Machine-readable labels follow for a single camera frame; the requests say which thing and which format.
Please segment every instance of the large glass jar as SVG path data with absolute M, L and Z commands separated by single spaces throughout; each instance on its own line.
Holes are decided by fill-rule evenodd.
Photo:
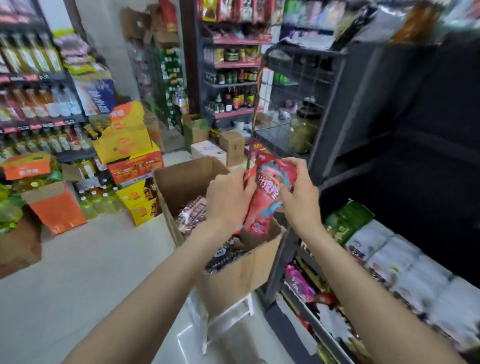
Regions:
M 321 109 L 317 105 L 303 102 L 302 107 L 297 110 L 296 117 L 290 122 L 288 146 L 293 152 L 307 153 L 312 148 L 321 116 Z

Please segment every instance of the pink snack bag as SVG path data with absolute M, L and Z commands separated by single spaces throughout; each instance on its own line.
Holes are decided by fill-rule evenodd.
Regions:
M 297 168 L 262 151 L 257 151 L 255 167 L 257 189 L 253 193 L 243 228 L 250 234 L 265 237 L 273 213 L 282 205 L 281 201 L 277 201 L 280 184 L 291 187 L 297 180 Z

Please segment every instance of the white tiled floor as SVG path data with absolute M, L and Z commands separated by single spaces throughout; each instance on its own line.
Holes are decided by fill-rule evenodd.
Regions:
M 190 159 L 164 156 L 165 165 Z M 41 262 L 0 280 L 0 358 L 5 364 L 56 364 L 173 252 L 163 215 L 135 228 L 127 211 L 101 215 L 55 239 L 43 231 Z M 154 363 L 187 363 L 177 335 L 191 324 L 180 311 Z M 188 364 L 293 361 L 258 302 L 246 317 Z

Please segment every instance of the hand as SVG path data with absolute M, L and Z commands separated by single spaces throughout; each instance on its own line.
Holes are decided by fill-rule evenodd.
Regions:
M 300 158 L 284 158 L 285 162 L 297 167 L 297 181 L 293 193 L 285 185 L 280 186 L 280 197 L 288 223 L 295 232 L 304 238 L 307 232 L 322 227 L 320 216 L 319 192 L 308 175 L 307 162 Z
M 255 176 L 248 178 L 243 188 L 245 169 L 237 168 L 229 174 L 219 174 L 207 189 L 207 221 L 225 227 L 229 236 L 245 220 L 248 205 L 257 187 Z

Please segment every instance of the forearm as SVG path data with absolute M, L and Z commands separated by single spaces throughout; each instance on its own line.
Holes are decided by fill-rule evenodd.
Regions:
M 105 319 L 64 363 L 150 363 L 205 265 L 228 235 L 219 224 L 201 223 Z
M 321 227 L 304 237 L 376 364 L 464 363 Z

